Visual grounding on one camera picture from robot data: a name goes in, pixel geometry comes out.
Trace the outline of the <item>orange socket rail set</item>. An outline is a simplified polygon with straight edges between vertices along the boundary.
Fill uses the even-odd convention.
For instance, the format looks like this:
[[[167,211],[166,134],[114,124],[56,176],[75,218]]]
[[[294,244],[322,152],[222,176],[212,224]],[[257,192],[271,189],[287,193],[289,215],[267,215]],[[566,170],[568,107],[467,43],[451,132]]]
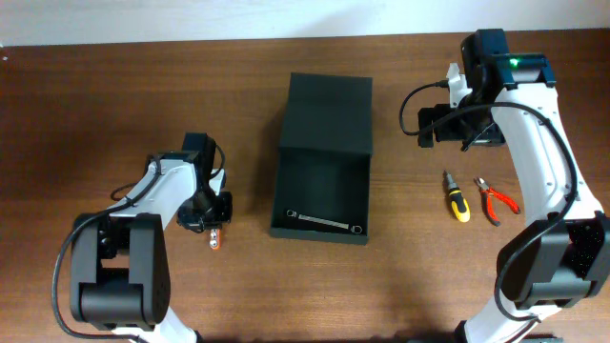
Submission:
[[[209,245],[213,250],[218,250],[220,248],[220,230],[212,229],[209,234]]]

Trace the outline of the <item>yellow black stubby screwdriver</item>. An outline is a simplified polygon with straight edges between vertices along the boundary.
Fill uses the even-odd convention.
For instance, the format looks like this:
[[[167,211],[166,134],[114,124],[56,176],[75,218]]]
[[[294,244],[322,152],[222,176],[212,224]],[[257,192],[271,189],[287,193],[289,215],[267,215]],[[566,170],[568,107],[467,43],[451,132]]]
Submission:
[[[464,198],[462,191],[456,183],[453,175],[449,172],[444,172],[446,182],[447,196],[449,199],[450,208],[455,218],[461,223],[467,223],[471,219],[471,211],[468,202]]]

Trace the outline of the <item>silver ratchet wrench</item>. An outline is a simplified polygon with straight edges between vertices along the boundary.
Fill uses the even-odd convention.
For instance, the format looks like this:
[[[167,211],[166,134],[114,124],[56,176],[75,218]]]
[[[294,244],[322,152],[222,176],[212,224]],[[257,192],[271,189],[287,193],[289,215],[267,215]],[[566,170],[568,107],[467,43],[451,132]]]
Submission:
[[[294,210],[287,210],[286,215],[293,219],[307,221],[307,222],[325,225],[325,226],[329,226],[329,227],[334,227],[334,228],[342,229],[344,231],[349,231],[354,234],[363,233],[363,229],[359,225],[350,225],[348,223],[342,223],[342,222],[337,222],[337,221],[330,220],[330,219],[310,216],[310,215],[296,212]]]

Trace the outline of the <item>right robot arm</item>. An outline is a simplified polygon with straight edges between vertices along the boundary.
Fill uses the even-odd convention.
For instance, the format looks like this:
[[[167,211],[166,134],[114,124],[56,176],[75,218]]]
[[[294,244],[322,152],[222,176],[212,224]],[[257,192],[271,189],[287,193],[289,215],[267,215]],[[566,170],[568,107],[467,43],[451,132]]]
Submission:
[[[417,142],[506,145],[524,230],[497,259],[494,293],[458,342],[519,342],[547,317],[597,295],[609,275],[609,220],[563,129],[556,78],[540,53],[512,53],[503,30],[478,30],[449,67],[449,101],[418,114]]]

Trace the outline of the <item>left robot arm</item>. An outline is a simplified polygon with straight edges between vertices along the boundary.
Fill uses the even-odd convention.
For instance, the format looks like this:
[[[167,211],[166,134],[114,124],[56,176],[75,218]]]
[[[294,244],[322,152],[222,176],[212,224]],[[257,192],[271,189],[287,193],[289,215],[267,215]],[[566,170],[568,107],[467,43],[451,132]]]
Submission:
[[[208,134],[188,132],[180,150],[148,156],[142,178],[114,205],[75,219],[58,256],[71,259],[71,315],[95,327],[91,338],[200,341],[170,307],[164,231],[175,219],[219,248],[233,214],[225,170],[214,165],[223,153]]]

